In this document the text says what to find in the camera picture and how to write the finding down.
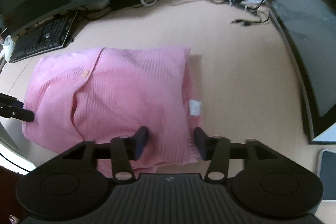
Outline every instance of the black cable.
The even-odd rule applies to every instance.
[[[15,165],[16,167],[19,167],[19,168],[21,168],[22,170],[24,170],[24,171],[26,171],[26,172],[28,172],[28,173],[30,172],[30,171],[28,171],[27,169],[24,169],[24,168],[22,168],[21,166],[18,166],[17,164],[13,163],[13,162],[10,161],[8,158],[6,158],[3,154],[0,153],[0,156],[2,156],[5,160],[9,161],[11,164]]]
[[[90,18],[90,17],[88,17],[88,15],[96,14],[96,13],[101,12],[101,11],[107,9],[107,8],[109,8],[109,10],[108,10],[106,13],[100,15],[99,17],[95,17],[95,18]],[[97,11],[94,11],[94,12],[91,12],[91,11],[90,11],[90,13],[87,13],[87,12],[85,12],[85,13],[83,13],[83,12],[79,12],[79,15],[80,15],[81,17],[85,18],[85,19],[88,20],[88,21],[95,21],[95,20],[99,20],[99,19],[103,18],[104,16],[108,15],[108,14],[109,14],[110,12],[112,12],[112,11],[113,11],[113,9],[112,9],[111,7],[105,7],[105,8],[103,8],[103,9],[101,9],[101,10],[97,10]]]
[[[249,10],[247,10],[248,12],[250,12],[251,14],[257,16],[258,13],[264,13],[262,11],[259,11],[258,9],[261,7],[261,5],[264,3],[265,0],[261,0],[260,3],[254,7],[254,8],[249,8]],[[262,20],[261,16],[259,15],[260,17],[260,20],[259,21],[254,21],[254,20],[247,20],[247,19],[242,19],[242,18],[238,18],[234,21],[232,21],[231,23],[241,23],[242,26],[251,26],[253,24],[260,24],[260,23],[265,23],[269,20],[269,13],[268,13],[268,16],[265,20]]]

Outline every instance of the logo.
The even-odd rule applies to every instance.
[[[173,180],[174,180],[173,177],[167,177],[167,178],[166,178],[166,181],[169,181],[169,182],[172,182]]]

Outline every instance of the smartphone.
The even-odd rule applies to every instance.
[[[319,153],[316,175],[324,188],[322,201],[336,202],[336,151],[324,149]]]

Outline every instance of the button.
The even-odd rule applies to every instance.
[[[129,180],[132,178],[132,174],[128,172],[119,172],[115,175],[117,180]]]
[[[50,196],[65,196],[75,192],[80,180],[73,174],[54,173],[41,182],[41,189]]]
[[[83,73],[82,73],[82,78],[87,77],[87,76],[89,75],[89,73],[90,73],[89,70],[85,70],[85,71],[83,71]]]

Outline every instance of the white object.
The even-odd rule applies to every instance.
[[[314,142],[336,142],[336,123],[312,140]]]
[[[5,57],[5,49],[2,49],[0,52],[0,62]]]
[[[1,55],[2,55],[2,52],[4,51],[4,56],[5,56],[6,62],[8,63],[11,59],[14,46],[15,46],[15,42],[12,40],[12,37],[10,35],[6,37],[5,42],[2,44],[2,46],[3,46],[3,50],[1,51]]]
[[[0,123],[0,153],[3,155],[0,156],[0,165],[6,169],[12,170],[13,172],[20,173],[23,175],[26,175],[28,173],[23,169],[11,164],[8,160],[14,162],[18,166],[28,171],[32,171],[36,168],[35,165],[31,163],[26,158],[26,156],[19,151],[19,148],[13,142],[13,140],[11,139],[11,137],[9,136],[9,134],[4,129],[1,123]]]
[[[190,116],[200,116],[202,112],[202,103],[196,100],[189,100]]]

